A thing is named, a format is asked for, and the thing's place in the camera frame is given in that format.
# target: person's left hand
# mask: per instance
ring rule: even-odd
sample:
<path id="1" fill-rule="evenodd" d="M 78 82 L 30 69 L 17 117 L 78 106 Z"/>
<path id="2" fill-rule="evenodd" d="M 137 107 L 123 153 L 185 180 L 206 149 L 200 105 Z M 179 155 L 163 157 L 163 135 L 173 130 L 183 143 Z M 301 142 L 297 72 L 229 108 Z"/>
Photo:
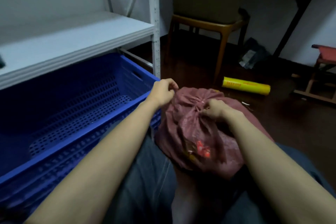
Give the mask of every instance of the person's left hand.
<path id="1" fill-rule="evenodd" d="M 159 82 L 154 82 L 152 91 L 147 97 L 147 101 L 154 103 L 157 108 L 170 102 L 175 92 L 179 87 L 173 79 L 162 79 Z"/>

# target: metal shelving unit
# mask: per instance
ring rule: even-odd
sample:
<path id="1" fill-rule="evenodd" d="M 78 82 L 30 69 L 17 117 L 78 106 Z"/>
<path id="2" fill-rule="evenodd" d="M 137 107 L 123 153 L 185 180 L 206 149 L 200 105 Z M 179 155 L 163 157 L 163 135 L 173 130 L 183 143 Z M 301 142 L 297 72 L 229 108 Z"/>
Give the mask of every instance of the metal shelving unit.
<path id="1" fill-rule="evenodd" d="M 5 63 L 0 69 L 0 90 L 114 48 L 152 67 L 160 78 L 159 0 L 149 0 L 150 23 L 129 18 L 135 1 L 130 1 L 125 15 L 96 12 L 0 28 L 0 55 Z M 152 63 L 121 48 L 147 36 L 152 40 Z"/>

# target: hand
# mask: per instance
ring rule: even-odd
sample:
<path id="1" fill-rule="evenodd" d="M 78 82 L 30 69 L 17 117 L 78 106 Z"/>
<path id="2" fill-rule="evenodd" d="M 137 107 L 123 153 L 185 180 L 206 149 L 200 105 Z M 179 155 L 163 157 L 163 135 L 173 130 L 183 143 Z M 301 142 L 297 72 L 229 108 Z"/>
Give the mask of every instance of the hand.
<path id="1" fill-rule="evenodd" d="M 210 99 L 201 114 L 216 121 L 225 121 L 230 124 L 233 120 L 244 116 L 241 111 L 233 109 L 221 100 Z"/>
<path id="2" fill-rule="evenodd" d="M 179 87 L 173 79 L 162 79 L 159 82 L 154 82 L 152 91 L 148 95 L 146 101 L 154 103 L 157 108 L 170 102 L 173 98 L 175 91 Z"/>

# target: shelf post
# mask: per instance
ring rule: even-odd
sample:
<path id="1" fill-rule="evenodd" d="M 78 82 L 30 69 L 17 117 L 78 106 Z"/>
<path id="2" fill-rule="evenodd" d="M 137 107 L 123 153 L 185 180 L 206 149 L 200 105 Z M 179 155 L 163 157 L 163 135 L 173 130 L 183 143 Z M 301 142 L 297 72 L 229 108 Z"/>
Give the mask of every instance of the shelf post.
<path id="1" fill-rule="evenodd" d="M 153 74 L 161 79 L 160 62 L 160 6 L 159 0 L 149 0 L 150 22 L 154 25 L 152 40 Z"/>

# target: jeans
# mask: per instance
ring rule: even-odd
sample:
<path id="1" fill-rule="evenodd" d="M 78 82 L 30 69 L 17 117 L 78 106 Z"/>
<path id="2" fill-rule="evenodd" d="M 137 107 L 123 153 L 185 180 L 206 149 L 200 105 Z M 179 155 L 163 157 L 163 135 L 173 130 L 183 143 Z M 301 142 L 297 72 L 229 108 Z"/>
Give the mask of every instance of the jeans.
<path id="1" fill-rule="evenodd" d="M 332 187 L 304 154 L 287 146 L 279 147 L 335 197 Z M 246 166 L 242 167 L 228 184 L 228 192 L 225 195 L 227 208 L 220 223 L 280 223 Z M 176 185 L 170 160 L 147 134 L 112 200 L 103 223 L 172 223 L 171 204 Z"/>

